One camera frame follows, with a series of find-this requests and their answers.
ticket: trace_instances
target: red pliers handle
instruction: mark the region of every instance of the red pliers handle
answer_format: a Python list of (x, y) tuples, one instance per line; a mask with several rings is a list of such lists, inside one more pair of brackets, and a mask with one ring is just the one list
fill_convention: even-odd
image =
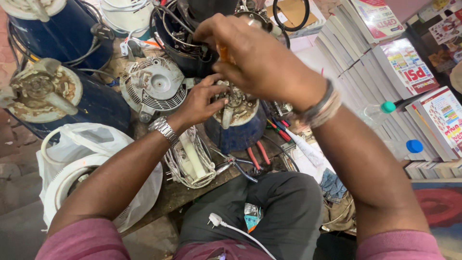
[[(260, 141), (257, 141), (257, 146), (260, 149), (261, 154), (263, 155), (263, 158), (265, 159), (266, 164), (268, 164), (268, 165), (271, 164), (271, 162), (268, 159), (268, 156), (266, 155), (266, 151), (265, 151), (265, 149), (264, 149), (264, 147), (263, 147), (263, 145), (261, 144)], [(257, 159), (255, 158), (254, 153), (252, 152), (252, 149), (250, 147), (247, 148), (247, 152), (249, 153), (249, 156), (252, 159), (252, 161), (254, 162), (255, 167), (257, 168), (257, 170), (260, 170), (261, 169), (260, 165), (258, 164)]]

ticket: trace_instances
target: silver metal watch strap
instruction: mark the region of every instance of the silver metal watch strap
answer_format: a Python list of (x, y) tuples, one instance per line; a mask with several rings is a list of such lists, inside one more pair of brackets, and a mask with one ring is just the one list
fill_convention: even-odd
[(178, 136), (175, 134), (173, 129), (169, 126), (167, 121), (161, 122), (156, 130), (163, 134), (167, 140), (169, 140), (170, 145), (173, 147), (178, 143)]

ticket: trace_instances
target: screwdriver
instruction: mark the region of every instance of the screwdriver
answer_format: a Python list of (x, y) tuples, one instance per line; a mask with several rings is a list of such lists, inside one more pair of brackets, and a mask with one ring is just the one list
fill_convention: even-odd
[(271, 122), (268, 118), (266, 119), (268, 121), (268, 123), (270, 123), (270, 125), (276, 129), (276, 132), (278, 132), (282, 138), (286, 141), (286, 142), (289, 142), (291, 140), (290, 136), (288, 134), (286, 134), (284, 131), (282, 131), (279, 127), (277, 127), (275, 124), (273, 124), (273, 122)]

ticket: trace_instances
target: magenta sleeve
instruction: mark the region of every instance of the magenta sleeve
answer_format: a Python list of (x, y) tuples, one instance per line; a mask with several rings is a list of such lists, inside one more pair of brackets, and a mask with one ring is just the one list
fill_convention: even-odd
[(357, 260), (444, 260), (435, 238), (415, 230), (395, 230), (364, 240), (356, 252)]
[(122, 238), (115, 225), (102, 218), (91, 218), (69, 225), (49, 237), (36, 260), (128, 260)]

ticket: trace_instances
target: person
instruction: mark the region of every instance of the person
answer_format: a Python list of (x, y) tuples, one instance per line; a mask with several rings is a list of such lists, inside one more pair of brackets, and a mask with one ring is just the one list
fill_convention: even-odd
[[(204, 122), (228, 102), (210, 103), (212, 96), (228, 91), (213, 85), (222, 77), (261, 99), (289, 102), (301, 113), (315, 107), (328, 91), (328, 80), (242, 19), (216, 14), (199, 25), (194, 40), (226, 46), (236, 64), (216, 63), (217, 74), (191, 89), (178, 111), (167, 118), (176, 135)], [(353, 195), (357, 259), (443, 259), (409, 179), (367, 125), (340, 106), (312, 130)], [(169, 147), (168, 139), (155, 130), (96, 169), (58, 210), (36, 259), (129, 259), (111, 220), (131, 202)], [(245, 202), (262, 207), (265, 217), (250, 235), (276, 259), (312, 258), (322, 195), (312, 177), (289, 172), (268, 173), (258, 183), (239, 176), (205, 195), (185, 215), (174, 259), (271, 259), (244, 235), (207, 225), (209, 214), (216, 213), (228, 225), (243, 229)]]

